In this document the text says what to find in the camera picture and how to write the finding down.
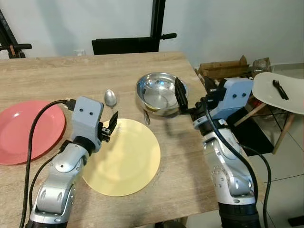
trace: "cable connector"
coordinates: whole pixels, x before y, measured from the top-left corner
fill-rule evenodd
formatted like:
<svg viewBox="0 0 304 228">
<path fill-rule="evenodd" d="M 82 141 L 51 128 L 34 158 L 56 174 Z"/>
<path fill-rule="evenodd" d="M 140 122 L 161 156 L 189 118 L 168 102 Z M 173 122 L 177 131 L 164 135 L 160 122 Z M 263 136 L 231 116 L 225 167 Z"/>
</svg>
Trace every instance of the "cable connector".
<svg viewBox="0 0 304 228">
<path fill-rule="evenodd" d="M 65 108 L 67 108 L 70 111 L 74 111 L 75 105 L 76 105 L 75 99 L 66 99 Z"/>
</svg>

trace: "tile floor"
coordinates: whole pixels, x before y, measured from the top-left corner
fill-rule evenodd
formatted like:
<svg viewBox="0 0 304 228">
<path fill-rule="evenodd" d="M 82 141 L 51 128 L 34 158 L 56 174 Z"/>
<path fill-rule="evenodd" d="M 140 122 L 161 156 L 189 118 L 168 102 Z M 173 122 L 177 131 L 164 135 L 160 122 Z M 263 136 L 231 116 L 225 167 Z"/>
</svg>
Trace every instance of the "tile floor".
<svg viewBox="0 0 304 228">
<path fill-rule="evenodd" d="M 304 78 L 303 69 L 279 70 L 275 73 Z M 263 120 L 256 120 L 272 143 L 279 137 L 280 129 L 277 125 L 265 124 Z M 266 159 L 272 170 L 272 185 L 268 199 L 268 224 L 270 228 L 291 227 L 287 219 L 304 215 L 304 117 L 296 115 L 288 134 L 285 136 L 276 155 L 266 154 Z M 263 182 L 267 180 L 264 163 L 257 156 L 250 157 L 251 163 L 257 170 Z M 258 202 L 261 226 L 263 204 Z M 221 222 L 218 210 L 189 216 L 187 228 L 220 228 Z"/>
</svg>

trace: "wall outlet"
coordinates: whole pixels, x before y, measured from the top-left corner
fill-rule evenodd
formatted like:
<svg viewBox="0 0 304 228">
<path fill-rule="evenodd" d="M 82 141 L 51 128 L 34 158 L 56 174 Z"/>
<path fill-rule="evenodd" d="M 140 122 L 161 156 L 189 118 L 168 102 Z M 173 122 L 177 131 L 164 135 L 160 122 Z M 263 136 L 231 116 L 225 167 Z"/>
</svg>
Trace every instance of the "wall outlet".
<svg viewBox="0 0 304 228">
<path fill-rule="evenodd" d="M 85 50 L 74 50 L 75 56 L 84 56 L 86 54 Z"/>
</svg>

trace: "metal bowl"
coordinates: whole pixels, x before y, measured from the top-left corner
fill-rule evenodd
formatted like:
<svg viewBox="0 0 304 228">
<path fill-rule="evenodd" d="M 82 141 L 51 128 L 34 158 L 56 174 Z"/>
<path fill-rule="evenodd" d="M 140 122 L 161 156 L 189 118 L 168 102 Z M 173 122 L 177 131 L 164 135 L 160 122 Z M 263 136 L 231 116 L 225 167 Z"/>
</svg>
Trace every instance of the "metal bowl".
<svg viewBox="0 0 304 228">
<path fill-rule="evenodd" d="M 155 115 L 167 116 L 178 111 L 174 92 L 176 76 L 168 73 L 150 73 L 141 77 L 136 84 L 137 98 L 141 107 Z"/>
</svg>

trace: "wooden table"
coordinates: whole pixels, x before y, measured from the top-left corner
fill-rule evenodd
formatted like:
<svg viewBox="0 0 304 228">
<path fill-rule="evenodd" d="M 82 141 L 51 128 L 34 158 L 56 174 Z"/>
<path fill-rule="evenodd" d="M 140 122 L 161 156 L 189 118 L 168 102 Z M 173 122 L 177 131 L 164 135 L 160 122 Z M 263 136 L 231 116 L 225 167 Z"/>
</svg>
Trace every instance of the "wooden table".
<svg viewBox="0 0 304 228">
<path fill-rule="evenodd" d="M 81 95 L 103 101 L 106 89 L 118 96 L 120 118 L 144 123 L 135 102 L 137 80 L 150 72 L 168 72 L 189 88 L 191 106 L 206 94 L 182 53 L 142 53 L 106 56 L 49 57 L 0 61 L 0 111 L 30 99 L 58 100 Z M 64 109 L 66 132 L 61 142 L 31 165 L 31 178 L 40 165 L 54 155 L 72 132 L 71 113 Z M 101 120 L 112 115 L 108 107 Z M 189 116 L 150 116 L 161 148 L 161 163 L 154 179 L 130 196 L 108 197 L 92 190 L 80 179 L 70 228 L 127 228 L 215 210 L 217 200 L 203 157 L 201 136 Z M 34 189 L 46 178 L 45 168 Z M 0 224 L 17 227 L 21 217 L 25 165 L 0 166 Z"/>
</svg>

